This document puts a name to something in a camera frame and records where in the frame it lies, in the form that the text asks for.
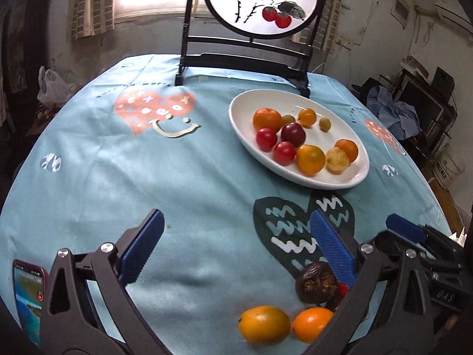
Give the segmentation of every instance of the metal screw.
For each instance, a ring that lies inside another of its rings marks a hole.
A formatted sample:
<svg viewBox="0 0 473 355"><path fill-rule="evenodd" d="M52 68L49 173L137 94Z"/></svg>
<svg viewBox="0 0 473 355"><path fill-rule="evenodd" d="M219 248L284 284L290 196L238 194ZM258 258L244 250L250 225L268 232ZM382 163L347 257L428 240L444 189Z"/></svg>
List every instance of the metal screw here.
<svg viewBox="0 0 473 355"><path fill-rule="evenodd" d="M362 244L361 245L361 252L364 252L365 254L370 254L374 251L375 249L373 248L373 246L371 244Z"/></svg>
<svg viewBox="0 0 473 355"><path fill-rule="evenodd" d="M59 257L66 257L69 254L69 250L67 248L61 248L58 251L58 256Z"/></svg>
<svg viewBox="0 0 473 355"><path fill-rule="evenodd" d="M106 254L108 254L109 252L112 252L114 250L114 248L115 248L115 246L112 243L103 243L100 246L100 250L102 252L105 252Z"/></svg>
<svg viewBox="0 0 473 355"><path fill-rule="evenodd" d="M406 249L406 256L413 259L417 256L417 253L415 252L414 249L409 248L409 249Z"/></svg>

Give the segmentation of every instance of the tablecloth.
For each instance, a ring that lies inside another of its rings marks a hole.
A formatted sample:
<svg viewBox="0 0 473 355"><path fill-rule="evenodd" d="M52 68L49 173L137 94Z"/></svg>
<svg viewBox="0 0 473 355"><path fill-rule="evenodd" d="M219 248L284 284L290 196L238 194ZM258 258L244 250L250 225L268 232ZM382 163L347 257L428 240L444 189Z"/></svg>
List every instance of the tablecloth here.
<svg viewBox="0 0 473 355"><path fill-rule="evenodd" d="M294 337L269 349L248 345L237 319L259 305L292 319L307 307L294 277L321 257L308 231L311 211L320 209L359 243L384 230L392 213L449 233L413 161L339 82L310 74L310 98L359 135L370 172L357 187L333 193L275 175L232 130L228 107L236 95L298 93L294 86L211 68L189 68L184 85L174 86L178 60L122 60L77 93L37 141L0 217L0 295L16 319L14 259L49 271L58 249L95 251L158 208L167 228L127 291L165 345L176 355L298 354L307 345ZM355 338L374 318L379 288ZM107 332L120 338L94 283L91 291Z"/></svg>

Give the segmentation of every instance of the white bucket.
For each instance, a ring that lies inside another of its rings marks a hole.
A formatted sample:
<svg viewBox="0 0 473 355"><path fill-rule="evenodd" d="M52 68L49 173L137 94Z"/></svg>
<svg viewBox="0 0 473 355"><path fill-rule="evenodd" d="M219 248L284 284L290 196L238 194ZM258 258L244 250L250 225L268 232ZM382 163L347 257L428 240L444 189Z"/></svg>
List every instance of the white bucket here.
<svg viewBox="0 0 473 355"><path fill-rule="evenodd" d="M439 184L443 188L448 189L463 172L465 172L464 162L453 152L452 147L447 144L440 158L434 164L432 173Z"/></svg>

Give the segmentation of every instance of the table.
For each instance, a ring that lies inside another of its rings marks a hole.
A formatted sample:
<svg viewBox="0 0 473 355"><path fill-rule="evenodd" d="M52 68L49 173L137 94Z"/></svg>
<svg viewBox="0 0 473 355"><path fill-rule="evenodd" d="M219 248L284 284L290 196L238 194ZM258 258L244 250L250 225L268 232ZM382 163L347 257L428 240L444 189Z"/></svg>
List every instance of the table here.
<svg viewBox="0 0 473 355"><path fill-rule="evenodd" d="M16 319L14 259L50 270L59 248L95 251L158 208L167 228L127 291L166 346L175 354L300 354L307 345L295 338L270 349L249 346L237 319L258 305L292 319L307 307L294 276L321 256L308 232L311 211L320 209L359 243L384 230L392 213L449 233L410 157L339 82L310 74L310 97L356 131L370 173L357 187L332 193L273 174L231 128L236 95L259 88L297 93L294 86L204 68L190 68L184 85L174 86L178 61L122 60L77 93L37 141L0 217L0 295ZM355 338L367 332L382 288ZM91 292L108 333L120 338L94 284Z"/></svg>

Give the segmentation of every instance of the smartphone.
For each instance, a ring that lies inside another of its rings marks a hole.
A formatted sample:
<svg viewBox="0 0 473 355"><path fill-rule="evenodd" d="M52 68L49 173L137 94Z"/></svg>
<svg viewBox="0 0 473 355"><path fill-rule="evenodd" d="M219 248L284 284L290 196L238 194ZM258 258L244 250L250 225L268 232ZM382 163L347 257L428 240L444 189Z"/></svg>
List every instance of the smartphone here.
<svg viewBox="0 0 473 355"><path fill-rule="evenodd" d="M20 325L23 332L38 347L47 276L46 270L37 265L21 260L13 262L13 292Z"/></svg>

